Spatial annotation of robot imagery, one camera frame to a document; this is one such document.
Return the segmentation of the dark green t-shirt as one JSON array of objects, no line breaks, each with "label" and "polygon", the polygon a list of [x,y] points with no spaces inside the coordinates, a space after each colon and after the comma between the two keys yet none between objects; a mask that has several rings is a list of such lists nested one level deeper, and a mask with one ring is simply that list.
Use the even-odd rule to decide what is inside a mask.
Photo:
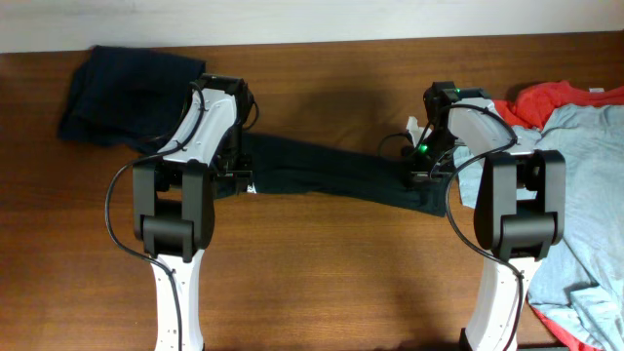
[{"label": "dark green t-shirt", "polygon": [[278,136],[245,134],[253,189],[261,194],[321,192],[429,215],[446,214],[447,181],[407,185],[407,167],[381,157]]}]

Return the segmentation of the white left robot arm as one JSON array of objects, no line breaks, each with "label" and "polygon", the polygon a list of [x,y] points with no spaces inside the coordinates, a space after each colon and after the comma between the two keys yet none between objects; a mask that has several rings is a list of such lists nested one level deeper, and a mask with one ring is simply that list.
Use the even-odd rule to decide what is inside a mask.
[{"label": "white left robot arm", "polygon": [[252,158],[243,130],[255,106],[242,78],[204,74],[156,157],[133,167],[134,231],[151,260],[158,350],[202,350],[199,278],[221,185],[246,191]]}]

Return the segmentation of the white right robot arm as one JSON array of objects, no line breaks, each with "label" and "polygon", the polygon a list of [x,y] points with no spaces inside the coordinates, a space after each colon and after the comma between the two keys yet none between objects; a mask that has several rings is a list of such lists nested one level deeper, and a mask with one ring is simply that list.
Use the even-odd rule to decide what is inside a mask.
[{"label": "white right robot arm", "polygon": [[565,158],[522,142],[481,88],[435,82],[423,102],[427,123],[423,129],[409,123],[412,147],[402,151],[407,187],[449,188],[468,167],[482,167],[473,217],[477,240],[459,238],[483,257],[484,269],[458,347],[515,350],[530,282],[564,236]]}]

